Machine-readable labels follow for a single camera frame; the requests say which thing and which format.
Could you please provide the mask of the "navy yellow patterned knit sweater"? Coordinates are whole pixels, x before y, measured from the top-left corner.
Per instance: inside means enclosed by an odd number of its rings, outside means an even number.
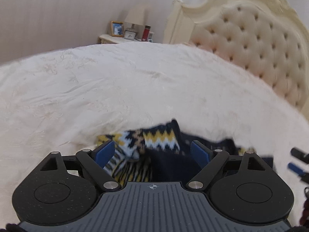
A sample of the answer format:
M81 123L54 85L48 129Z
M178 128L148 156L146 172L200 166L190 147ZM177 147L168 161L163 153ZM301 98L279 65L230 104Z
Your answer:
M104 167L120 185L127 182L171 182L186 184L200 172L190 145L197 140L210 150L221 149L234 156L247 150L230 138L212 142L180 130L175 119L151 128L141 128L97 136L97 145L112 140L115 153Z

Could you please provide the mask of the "cream embroidered bedspread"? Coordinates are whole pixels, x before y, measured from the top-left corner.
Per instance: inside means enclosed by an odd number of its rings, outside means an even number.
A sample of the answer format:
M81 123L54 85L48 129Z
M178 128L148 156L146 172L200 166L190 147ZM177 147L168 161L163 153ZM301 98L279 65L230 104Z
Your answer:
M177 120L208 140L230 137L273 155L292 188L296 225L304 184L287 169L308 150L308 122L261 79L192 46L95 44L1 65L1 225L18 222L17 185L51 151L75 154L97 136Z

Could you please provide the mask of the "cream bedside table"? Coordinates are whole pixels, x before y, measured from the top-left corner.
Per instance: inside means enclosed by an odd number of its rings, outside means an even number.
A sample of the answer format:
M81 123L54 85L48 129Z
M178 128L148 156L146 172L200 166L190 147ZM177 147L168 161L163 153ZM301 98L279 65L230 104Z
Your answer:
M103 34L98 37L98 44L121 44L121 43L133 43L138 42L138 40L128 40L124 37L113 37L108 34Z

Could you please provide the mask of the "small desk clock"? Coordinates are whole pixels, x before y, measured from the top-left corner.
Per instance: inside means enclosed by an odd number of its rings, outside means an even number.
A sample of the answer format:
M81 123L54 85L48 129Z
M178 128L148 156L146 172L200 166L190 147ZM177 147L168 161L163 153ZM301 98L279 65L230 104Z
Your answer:
M137 35L137 32L134 32L131 30L125 30L124 39L135 40L136 35Z

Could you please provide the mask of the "red thermos bottle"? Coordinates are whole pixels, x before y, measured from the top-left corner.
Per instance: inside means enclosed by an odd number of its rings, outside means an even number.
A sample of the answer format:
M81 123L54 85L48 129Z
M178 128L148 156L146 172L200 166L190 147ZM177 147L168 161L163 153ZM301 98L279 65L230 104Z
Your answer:
M144 30L143 30L143 35L142 35L142 38L141 38L141 41L147 41L148 39L148 36L149 36L149 32L150 32L150 26L145 26L144 27Z

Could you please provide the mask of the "gold framed photo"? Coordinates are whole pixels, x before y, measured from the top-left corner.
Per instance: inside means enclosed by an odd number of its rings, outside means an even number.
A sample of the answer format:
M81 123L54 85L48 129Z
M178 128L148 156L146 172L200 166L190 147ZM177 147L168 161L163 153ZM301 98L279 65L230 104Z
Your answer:
M123 37L124 36L124 23L120 21L110 22L110 34L113 37Z

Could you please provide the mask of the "cream tufted headboard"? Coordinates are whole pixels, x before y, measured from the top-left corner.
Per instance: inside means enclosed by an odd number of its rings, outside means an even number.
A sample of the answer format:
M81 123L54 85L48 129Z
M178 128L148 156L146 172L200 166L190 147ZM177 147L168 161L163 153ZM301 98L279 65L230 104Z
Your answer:
M173 0L163 42L209 51L308 116L308 29L287 0Z

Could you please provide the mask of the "beige table lamp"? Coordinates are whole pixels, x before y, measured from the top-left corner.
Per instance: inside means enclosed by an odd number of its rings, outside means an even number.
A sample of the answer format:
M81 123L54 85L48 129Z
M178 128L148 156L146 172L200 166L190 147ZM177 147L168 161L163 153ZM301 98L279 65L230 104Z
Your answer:
M144 4L138 4L128 10L127 16L124 22L128 25L126 31L137 32L135 26L142 26L146 22L148 13L148 6Z

